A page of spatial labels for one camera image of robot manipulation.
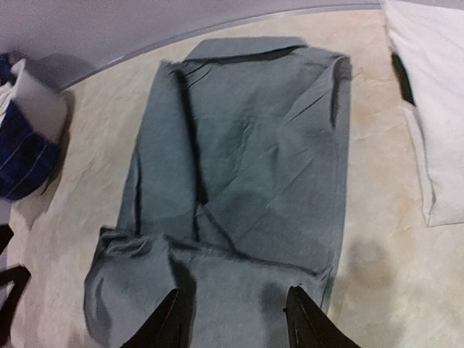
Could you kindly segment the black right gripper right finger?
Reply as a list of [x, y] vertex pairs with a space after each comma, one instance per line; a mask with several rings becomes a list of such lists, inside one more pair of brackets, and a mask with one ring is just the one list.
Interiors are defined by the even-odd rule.
[[360, 348], [331, 322], [301, 286], [289, 288], [284, 312], [291, 348]]

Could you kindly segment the grey garment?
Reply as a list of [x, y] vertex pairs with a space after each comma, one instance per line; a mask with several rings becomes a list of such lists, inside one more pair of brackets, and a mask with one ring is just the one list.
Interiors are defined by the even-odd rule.
[[188, 347], [287, 347], [291, 286], [328, 307], [351, 77], [348, 55], [295, 37], [207, 39], [160, 63], [85, 279], [98, 344], [122, 346], [174, 289]]

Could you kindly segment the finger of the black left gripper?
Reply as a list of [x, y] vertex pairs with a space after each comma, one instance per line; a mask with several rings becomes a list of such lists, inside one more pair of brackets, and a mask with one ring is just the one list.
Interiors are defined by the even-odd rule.
[[30, 278], [31, 273], [24, 265], [16, 265], [1, 271], [1, 288], [12, 285], [7, 298], [1, 306], [2, 334], [9, 334], [11, 332], [17, 306]]

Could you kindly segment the white and green raglan shirt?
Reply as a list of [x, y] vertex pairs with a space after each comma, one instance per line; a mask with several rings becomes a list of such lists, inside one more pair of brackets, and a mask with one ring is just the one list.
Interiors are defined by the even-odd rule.
[[406, 72], [403, 104], [429, 226], [463, 222], [463, 11], [460, 1], [384, 1], [391, 48]]

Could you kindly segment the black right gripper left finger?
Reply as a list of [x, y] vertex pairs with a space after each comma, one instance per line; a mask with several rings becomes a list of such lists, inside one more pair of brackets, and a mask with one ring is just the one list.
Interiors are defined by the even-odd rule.
[[186, 298], [173, 289], [121, 348], [182, 348], [189, 346]]

